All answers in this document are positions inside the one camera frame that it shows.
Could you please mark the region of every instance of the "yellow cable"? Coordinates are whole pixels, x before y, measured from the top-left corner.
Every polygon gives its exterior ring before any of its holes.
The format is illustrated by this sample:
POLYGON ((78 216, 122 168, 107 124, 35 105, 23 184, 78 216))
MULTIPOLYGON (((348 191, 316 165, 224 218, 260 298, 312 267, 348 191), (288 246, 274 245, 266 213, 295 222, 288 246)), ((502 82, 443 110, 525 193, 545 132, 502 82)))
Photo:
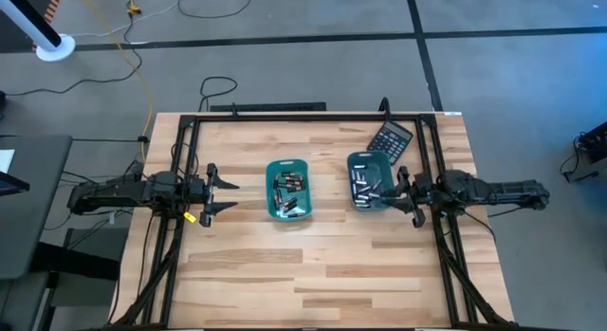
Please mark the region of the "yellow cable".
POLYGON ((134 0, 130 0, 129 1, 129 9, 126 11, 129 14, 140 14, 141 13, 141 8, 137 5, 135 5, 134 0))
MULTIPOLYGON (((120 45, 120 41, 118 40, 118 38, 116 38, 116 36, 112 32, 112 28, 109 27, 109 25, 105 21, 105 17, 99 11, 97 6, 95 4, 93 4, 93 2, 91 2, 91 0, 83 0, 83 1, 90 8, 90 10, 93 11, 93 13, 97 16, 97 19, 100 21, 100 23, 103 25, 103 27, 108 32, 110 32, 110 36, 112 37, 112 40, 114 41, 114 43, 116 44, 118 49, 120 50, 122 58, 124 58, 124 61, 126 61, 126 63, 128 63, 133 68, 133 70, 135 70, 135 72, 137 72, 137 76, 141 80, 141 83, 143 83, 143 91, 145 92, 145 95, 147 96, 147 99, 148 99, 148 119, 145 121, 145 126, 143 126, 143 133, 141 133, 143 136, 145 136, 148 133, 148 128, 150 127, 150 121, 152 120, 152 112, 154 112, 154 98, 152 97, 152 92, 150 91, 150 86, 148 85, 147 81, 145 81, 145 79, 143 78, 143 74, 141 74, 139 69, 133 63, 131 63, 131 61, 129 60, 129 57, 126 54, 126 51, 124 51, 124 49, 120 45)), ((143 162, 145 163, 144 142, 141 142, 141 157, 143 158, 143 162)))

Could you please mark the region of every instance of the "black calculator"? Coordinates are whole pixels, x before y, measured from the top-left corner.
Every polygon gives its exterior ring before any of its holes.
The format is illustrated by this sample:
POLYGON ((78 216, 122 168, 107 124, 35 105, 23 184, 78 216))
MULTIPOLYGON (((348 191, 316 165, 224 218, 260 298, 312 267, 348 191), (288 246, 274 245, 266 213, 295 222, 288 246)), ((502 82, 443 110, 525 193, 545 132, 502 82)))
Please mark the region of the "black calculator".
POLYGON ((386 121, 367 146, 367 151, 384 152, 388 155, 390 165, 394 165, 413 137, 413 133, 401 125, 386 121))

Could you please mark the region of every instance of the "teal plastic tray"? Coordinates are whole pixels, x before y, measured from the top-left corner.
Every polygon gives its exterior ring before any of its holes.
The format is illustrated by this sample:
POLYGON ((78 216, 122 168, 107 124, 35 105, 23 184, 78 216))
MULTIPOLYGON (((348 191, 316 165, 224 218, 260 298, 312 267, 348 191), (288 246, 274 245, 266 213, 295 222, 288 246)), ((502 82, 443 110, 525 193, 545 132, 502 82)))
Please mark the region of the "teal plastic tray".
POLYGON ((377 186, 376 190, 373 193, 383 193, 386 190, 393 189, 395 187, 394 180, 392 179, 392 170, 390 167, 390 160, 388 156, 381 151, 365 151, 365 152, 354 152, 350 156, 348 156, 348 177, 350 177, 350 193, 352 197, 352 204, 354 208, 358 211, 381 211, 387 209, 388 206, 381 203, 379 199, 371 199, 370 206, 371 208, 359 208, 354 202, 354 181, 356 180, 356 176, 352 177, 352 172, 359 172, 361 175, 365 175, 367 185, 373 187, 378 180, 381 179, 381 182, 377 186), (355 165, 366 165, 367 168, 364 170, 355 169, 355 165))
POLYGON ((284 159, 276 160, 269 163, 266 167, 266 200, 267 200, 267 212, 270 216, 276 218, 279 221, 301 221, 312 213, 312 199, 310 197, 310 181, 307 175, 307 163, 301 159, 284 159), (288 193, 286 188, 278 188, 283 195, 283 202, 296 197, 297 207, 293 210, 284 213, 282 208, 278 211, 274 209, 274 178, 278 175, 279 182, 284 183, 285 180, 282 177, 283 172, 295 173, 295 175, 301 175, 305 184, 305 189, 297 191, 295 193, 288 193), (291 213, 303 213, 303 216, 299 217, 287 217, 291 213))

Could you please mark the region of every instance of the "white stand base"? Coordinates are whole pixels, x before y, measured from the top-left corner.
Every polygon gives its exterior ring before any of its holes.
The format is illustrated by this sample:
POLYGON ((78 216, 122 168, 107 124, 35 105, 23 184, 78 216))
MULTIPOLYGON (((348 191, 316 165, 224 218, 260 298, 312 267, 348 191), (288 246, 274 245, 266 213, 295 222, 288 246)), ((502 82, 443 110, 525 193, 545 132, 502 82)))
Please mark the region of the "white stand base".
POLYGON ((61 43, 56 49, 52 51, 44 50, 43 48, 36 47, 36 56, 45 62, 59 62, 66 59, 69 55, 74 52, 76 48, 76 41, 70 35, 59 34, 61 36, 61 43))

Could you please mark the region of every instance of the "power cord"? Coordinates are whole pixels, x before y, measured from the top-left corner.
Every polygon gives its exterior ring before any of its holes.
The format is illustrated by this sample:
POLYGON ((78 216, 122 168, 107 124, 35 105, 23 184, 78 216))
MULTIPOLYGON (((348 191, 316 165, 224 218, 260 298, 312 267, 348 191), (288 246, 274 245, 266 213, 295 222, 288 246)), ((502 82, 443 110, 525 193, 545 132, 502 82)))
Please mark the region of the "power cord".
MULTIPOLYGON (((184 146, 187 146, 188 148, 190 148, 190 144, 187 144, 185 142, 181 143, 184 146)), ((175 157, 175 147, 177 146, 177 143, 174 143, 173 146, 171 146, 171 157, 175 157)), ((198 173, 198 169, 200 168, 200 161, 198 160, 198 154, 196 152, 193 153, 193 158, 196 161, 196 164, 194 165, 194 171, 193 173, 196 175, 198 173)), ((182 173, 182 174, 186 174, 183 170, 181 170, 179 167, 177 167, 177 169, 182 173)))
POLYGON ((72 138, 72 141, 79 142, 150 142, 150 140, 145 137, 143 140, 141 137, 138 139, 111 139, 111 138, 72 138))
POLYGON ((112 323, 112 318, 114 318, 114 314, 116 313, 116 306, 118 306, 118 299, 120 296, 120 267, 118 267, 118 279, 116 280, 116 297, 114 298, 114 307, 112 307, 112 312, 110 316, 107 318, 107 323, 112 323))
POLYGON ((7 96, 10 96, 10 97, 20 97, 20 96, 25 96, 25 95, 34 94, 34 93, 65 94, 68 91, 74 89, 76 86, 78 86, 78 85, 80 85, 82 83, 119 83, 119 82, 122 82, 122 81, 126 81, 126 80, 130 79, 141 68, 141 66, 143 65, 143 60, 141 59, 141 57, 139 56, 139 54, 137 54, 134 50, 132 50, 132 51, 133 51, 133 53, 135 53, 135 55, 138 58, 138 64, 137 64, 137 66, 133 66, 132 64, 130 64, 130 62, 128 62, 129 65, 131 67, 133 67, 133 69, 126 76, 123 76, 123 77, 120 77, 120 78, 116 78, 116 79, 109 79, 109 80, 83 79, 83 80, 79 80, 76 83, 70 85, 68 88, 66 88, 64 90, 39 88, 39 89, 33 89, 33 90, 29 90, 29 91, 22 92, 22 93, 7 93, 7 96))
POLYGON ((579 133, 579 136, 575 137, 573 139, 573 151, 574 154, 572 156, 570 156, 569 158, 567 158, 562 164, 561 167, 559 168, 559 173, 565 178, 565 180, 568 181, 567 177, 574 173, 579 166, 579 138, 581 138, 585 133, 579 133), (574 165, 572 170, 569 171, 564 171, 563 168, 565 167, 565 165, 571 160, 575 158, 576 159, 576 164, 574 165))
POLYGON ((471 219, 473 219, 474 221, 476 221, 476 222, 478 222, 478 223, 482 224, 482 225, 483 225, 483 227, 485 227, 487 230, 489 230, 489 232, 491 233, 491 236, 493 236, 493 243, 496 243, 496 242, 497 242, 497 241, 495 240, 495 233, 493 232, 493 229, 492 229, 492 228, 491 228, 491 227, 490 227, 490 226, 489 226, 487 223, 485 223, 485 222, 481 221, 480 219, 478 219, 478 218, 474 217, 474 216, 473 216, 471 213, 469 213, 469 212, 467 212, 467 211, 464 211, 464 213, 465 213, 465 214, 466 214, 468 217, 470 217, 471 219))
POLYGON ((210 98, 214 98, 214 97, 219 97, 222 95, 226 95, 229 94, 231 92, 233 92, 236 88, 238 87, 238 82, 233 79, 233 78, 229 78, 227 76, 209 76, 208 78, 204 79, 202 81, 202 83, 200 84, 200 96, 202 97, 200 99, 200 104, 198 104, 198 112, 202 112, 202 105, 204 104, 204 102, 207 102, 207 112, 209 112, 210 108, 210 103, 209 103, 209 99, 210 98), (213 93, 210 95, 205 95, 204 93, 204 89, 205 89, 205 84, 207 84, 208 81, 212 81, 212 80, 224 80, 224 81, 228 81, 231 82, 233 84, 233 87, 228 89, 228 90, 224 90, 221 92, 217 92, 217 93, 213 93))
POLYGON ((152 227, 152 221, 154 220, 154 213, 150 215, 150 220, 148 221, 148 228, 145 231, 145 238, 143 239, 143 252, 141 254, 141 272, 139 273, 139 283, 137 284, 137 295, 141 291, 141 281, 143 280, 143 269, 145 268, 145 251, 147 249, 148 237, 150 236, 150 227, 152 227))
MULTIPOLYGON (((111 28, 107 25, 105 16, 103 16, 103 14, 97 8, 97 6, 95 6, 95 4, 93 4, 93 2, 91 2, 91 0, 83 0, 83 1, 90 8, 90 10, 93 11, 93 13, 95 13, 95 15, 97 16, 98 20, 103 25, 103 27, 108 32, 111 32, 111 28)), ((126 36, 127 36, 128 32, 131 30, 131 28, 133 27, 133 17, 131 15, 129 15, 129 20, 130 20, 129 27, 126 29, 126 31, 124 31, 124 40, 127 43, 128 43, 128 39, 126 38, 126 36)), ((132 51, 135 53, 135 55, 139 59, 139 65, 134 66, 133 63, 131 63, 131 60, 129 60, 129 57, 126 54, 126 51, 124 51, 124 49, 122 49, 122 46, 120 45, 120 41, 116 38, 116 36, 114 34, 111 34, 111 36, 112 36, 112 39, 114 40, 114 43, 120 50, 120 53, 122 54, 122 58, 124 59, 124 61, 126 63, 128 63, 133 68, 133 70, 135 71, 135 73, 137 73, 139 79, 141 80, 141 84, 143 84, 143 91, 145 92, 145 95, 147 96, 147 101, 148 101, 148 117, 147 117, 147 120, 145 121, 145 125, 143 126, 143 132, 141 133, 142 136, 145 136, 148 132, 148 128, 150 126, 150 121, 152 120, 152 113, 154 111, 154 98, 152 96, 152 92, 150 91, 150 87, 149 87, 147 81, 145 81, 143 74, 141 74, 141 71, 139 71, 139 67, 143 64, 143 60, 141 59, 139 54, 134 49, 132 49, 132 51)), ((143 158, 143 161, 145 162, 145 149, 144 149, 143 142, 141 142, 141 157, 143 158)))
POLYGON ((65 218, 64 222, 60 223, 60 224, 59 224, 57 227, 53 227, 53 228, 47 228, 47 227, 45 227, 45 230, 46 230, 46 231, 53 231, 53 230, 57 230, 57 229, 59 229, 59 228, 63 227, 63 226, 65 225, 65 223, 67 223, 67 221, 69 221, 69 219, 70 219, 70 218, 72 218, 72 214, 69 214, 69 215, 68 215, 68 216, 65 218))
MULTIPOLYGON (((133 20, 133 24, 137 23, 137 22, 140 22, 142 20, 146 20, 148 18, 152 18, 152 17, 159 16, 161 14, 164 14, 164 13, 170 11, 171 9, 173 9, 176 6, 177 6, 177 1, 175 1, 172 5, 170 5, 166 9, 163 9, 163 10, 161 10, 159 12, 156 12, 156 13, 151 13, 151 14, 147 14, 147 15, 141 16, 138 19, 133 20)), ((126 29, 128 27, 129 27, 129 25, 127 24, 127 25, 124 25, 124 26, 121 26, 121 27, 118 27, 118 28, 114 28, 111 31, 104 32, 104 33, 83 32, 83 33, 70 33, 69 35, 72 36, 72 37, 83 37, 83 36, 105 37, 105 36, 111 35, 112 33, 116 33, 116 32, 118 32, 118 31, 120 31, 122 29, 126 29)))
POLYGON ((199 18, 199 19, 215 19, 215 18, 226 18, 226 17, 231 17, 234 16, 240 12, 242 12, 243 10, 245 10, 246 8, 248 8, 248 6, 250 5, 250 2, 253 0, 247 0, 247 3, 240 9, 232 12, 232 13, 228 13, 228 14, 221 14, 221 15, 214 15, 214 16, 203 16, 203 15, 198 15, 198 14, 192 14, 192 13, 188 13, 186 12, 182 7, 181 7, 181 1, 179 0, 177 2, 177 8, 179 9, 179 12, 181 12, 181 14, 183 14, 186 17, 191 17, 191 18, 199 18))
POLYGON ((487 215, 487 217, 495 217, 495 216, 501 216, 501 215, 505 215, 505 214, 509 214, 515 211, 519 211, 520 209, 522 209, 521 207, 518 208, 514 208, 514 209, 510 209, 510 210, 506 210, 506 211, 501 211, 501 212, 497 212, 491 215, 487 215))
POLYGON ((91 183, 96 183, 96 181, 95 181, 95 180, 93 180, 93 179, 91 179, 91 178, 89 178, 89 177, 86 177, 86 176, 83 176, 83 175, 74 174, 74 173, 69 172, 69 171, 64 171, 64 174, 66 174, 66 175, 73 175, 73 176, 75 176, 75 177, 78 177, 78 178, 84 179, 84 180, 86 180, 86 181, 88 181, 88 182, 91 182, 91 183))
MULTIPOLYGON (((101 215, 101 214, 111 213, 111 212, 113 212, 115 214, 115 216, 120 216, 120 215, 125 214, 125 213, 133 214, 130 211, 118 210, 118 211, 102 211, 102 212, 99 212, 99 213, 88 214, 88 216, 94 215, 94 214, 101 215)), ((109 223, 109 219, 104 219, 104 220, 98 221, 84 235, 82 235, 80 238, 78 238, 78 239, 70 242, 67 245, 67 248, 68 249, 74 249, 77 245, 79 245, 80 243, 82 243, 83 241, 85 241, 86 239, 88 239, 89 237, 91 237, 93 234, 95 234, 97 231, 99 231, 101 228, 103 228, 103 226, 105 226, 108 223, 109 223)))

